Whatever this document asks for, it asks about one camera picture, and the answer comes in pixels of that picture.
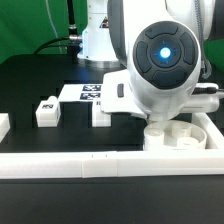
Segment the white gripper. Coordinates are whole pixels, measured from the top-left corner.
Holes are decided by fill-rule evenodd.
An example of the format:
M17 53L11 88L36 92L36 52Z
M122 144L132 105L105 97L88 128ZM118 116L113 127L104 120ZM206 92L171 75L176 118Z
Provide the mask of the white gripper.
M198 83L194 76L180 87L161 90L127 69L106 73L101 88L101 110L129 113L149 120L170 120L179 113L210 113L219 108L224 90L215 83Z

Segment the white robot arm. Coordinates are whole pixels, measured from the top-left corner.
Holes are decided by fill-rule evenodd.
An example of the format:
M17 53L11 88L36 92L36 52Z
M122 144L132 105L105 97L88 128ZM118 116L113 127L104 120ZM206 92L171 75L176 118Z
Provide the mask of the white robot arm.
M211 75L203 43L224 37L224 0L87 0L79 58L100 67L101 111L162 121L214 112L224 95L202 84Z

